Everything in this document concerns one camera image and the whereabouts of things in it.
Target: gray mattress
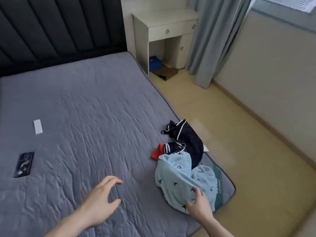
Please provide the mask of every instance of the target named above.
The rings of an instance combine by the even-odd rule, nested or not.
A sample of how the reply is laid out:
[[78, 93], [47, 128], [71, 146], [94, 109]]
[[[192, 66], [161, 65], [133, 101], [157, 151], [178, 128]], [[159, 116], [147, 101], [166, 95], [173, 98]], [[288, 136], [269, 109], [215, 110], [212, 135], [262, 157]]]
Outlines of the gray mattress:
[[[150, 155], [169, 120], [166, 100], [128, 52], [0, 79], [1, 236], [43, 236], [106, 175], [121, 178], [117, 211], [81, 236], [189, 236], [200, 225], [164, 200]], [[43, 133], [35, 135], [33, 120]], [[35, 151], [30, 174], [13, 178], [18, 155]], [[202, 163], [212, 166], [207, 154]], [[223, 173], [224, 202], [235, 187]]]

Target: tiled floor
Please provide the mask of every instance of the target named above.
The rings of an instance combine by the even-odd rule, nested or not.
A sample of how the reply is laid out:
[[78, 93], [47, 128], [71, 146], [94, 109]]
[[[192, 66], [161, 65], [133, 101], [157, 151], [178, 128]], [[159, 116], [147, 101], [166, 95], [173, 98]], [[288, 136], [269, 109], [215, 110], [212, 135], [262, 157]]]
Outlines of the tiled floor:
[[314, 205], [316, 171], [214, 85], [195, 86], [184, 70], [168, 81], [149, 78], [236, 185], [216, 219], [235, 237], [289, 236]]

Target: red cloth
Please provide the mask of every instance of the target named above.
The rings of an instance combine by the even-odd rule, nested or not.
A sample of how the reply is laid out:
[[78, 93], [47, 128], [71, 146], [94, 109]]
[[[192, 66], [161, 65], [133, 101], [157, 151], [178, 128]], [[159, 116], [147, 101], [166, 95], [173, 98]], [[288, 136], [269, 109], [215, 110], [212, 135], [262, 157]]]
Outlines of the red cloth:
[[163, 155], [165, 152], [163, 150], [163, 145], [159, 144], [157, 150], [151, 155], [152, 159], [158, 160], [159, 156]]

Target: dark gray headboard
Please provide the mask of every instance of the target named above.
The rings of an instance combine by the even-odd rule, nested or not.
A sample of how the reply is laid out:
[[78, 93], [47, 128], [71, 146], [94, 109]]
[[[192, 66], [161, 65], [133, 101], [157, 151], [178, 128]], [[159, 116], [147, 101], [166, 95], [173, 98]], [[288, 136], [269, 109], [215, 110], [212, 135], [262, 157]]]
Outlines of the dark gray headboard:
[[121, 0], [0, 0], [0, 76], [126, 50]]

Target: clothing pile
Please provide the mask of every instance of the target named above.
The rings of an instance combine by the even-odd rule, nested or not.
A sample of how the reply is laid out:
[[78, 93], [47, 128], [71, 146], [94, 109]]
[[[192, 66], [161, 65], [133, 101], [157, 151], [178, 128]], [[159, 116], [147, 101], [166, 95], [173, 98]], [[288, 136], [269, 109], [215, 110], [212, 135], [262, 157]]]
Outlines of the clothing pile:
[[223, 205], [221, 171], [198, 165], [203, 156], [203, 142], [185, 119], [170, 121], [162, 134], [169, 134], [173, 142], [159, 144], [152, 158], [158, 160], [155, 183], [164, 198], [175, 209], [189, 214], [185, 202], [195, 203], [193, 187], [202, 190], [213, 212]]

